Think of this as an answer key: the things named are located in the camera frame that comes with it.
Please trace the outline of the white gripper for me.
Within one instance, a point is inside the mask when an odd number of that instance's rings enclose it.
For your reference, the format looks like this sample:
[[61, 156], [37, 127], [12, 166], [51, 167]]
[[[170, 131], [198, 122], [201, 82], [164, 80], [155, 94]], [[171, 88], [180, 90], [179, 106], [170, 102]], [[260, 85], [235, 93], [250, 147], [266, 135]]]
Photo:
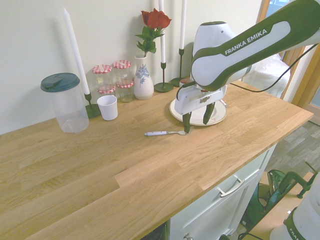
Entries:
[[190, 119], [192, 112], [206, 106], [203, 115], [203, 124], [207, 125], [215, 108], [215, 102], [221, 100], [227, 91], [227, 86], [223, 86], [216, 91], [203, 91], [195, 85], [181, 87], [175, 99], [174, 109], [182, 115], [184, 131], [191, 130]]

